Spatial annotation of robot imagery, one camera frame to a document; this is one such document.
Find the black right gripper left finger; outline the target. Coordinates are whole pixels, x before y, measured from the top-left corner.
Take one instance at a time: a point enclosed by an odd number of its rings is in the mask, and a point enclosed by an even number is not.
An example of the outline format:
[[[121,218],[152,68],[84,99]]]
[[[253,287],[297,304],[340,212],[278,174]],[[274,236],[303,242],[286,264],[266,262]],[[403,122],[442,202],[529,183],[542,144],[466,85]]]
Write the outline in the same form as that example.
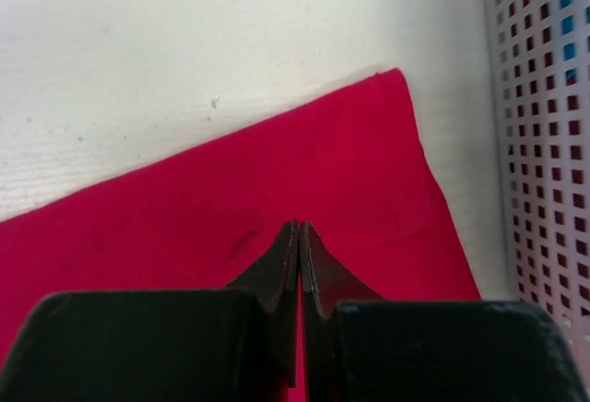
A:
[[[213,290],[53,294],[1,371],[5,401],[283,401],[296,381],[299,225]]]

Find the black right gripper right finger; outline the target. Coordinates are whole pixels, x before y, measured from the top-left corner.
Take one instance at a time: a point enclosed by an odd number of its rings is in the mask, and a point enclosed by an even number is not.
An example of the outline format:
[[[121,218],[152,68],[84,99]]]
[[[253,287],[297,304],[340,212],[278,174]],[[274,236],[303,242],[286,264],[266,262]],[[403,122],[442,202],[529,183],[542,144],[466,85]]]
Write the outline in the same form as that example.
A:
[[[388,301],[300,227],[312,401],[585,401],[568,344],[519,301]]]

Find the pink red t shirt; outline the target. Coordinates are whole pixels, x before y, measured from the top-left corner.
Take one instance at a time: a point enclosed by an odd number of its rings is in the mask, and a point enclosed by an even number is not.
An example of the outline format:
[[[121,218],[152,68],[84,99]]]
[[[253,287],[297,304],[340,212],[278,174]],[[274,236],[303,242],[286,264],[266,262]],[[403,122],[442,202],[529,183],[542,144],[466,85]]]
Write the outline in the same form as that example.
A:
[[[403,73],[392,69],[92,186],[1,226],[1,360],[45,297],[67,292],[213,290],[284,224],[388,301],[463,302],[478,288],[425,159]],[[301,265],[296,381],[309,401]]]

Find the blue t shirt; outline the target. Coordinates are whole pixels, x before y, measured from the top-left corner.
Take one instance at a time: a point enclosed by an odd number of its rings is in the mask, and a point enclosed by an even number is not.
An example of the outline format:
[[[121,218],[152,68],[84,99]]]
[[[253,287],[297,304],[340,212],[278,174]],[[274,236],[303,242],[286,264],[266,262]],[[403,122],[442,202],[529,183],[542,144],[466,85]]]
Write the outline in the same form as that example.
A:
[[[542,45],[542,75],[552,78],[552,90],[572,94],[584,78],[589,0],[537,1],[540,31],[549,34]]]

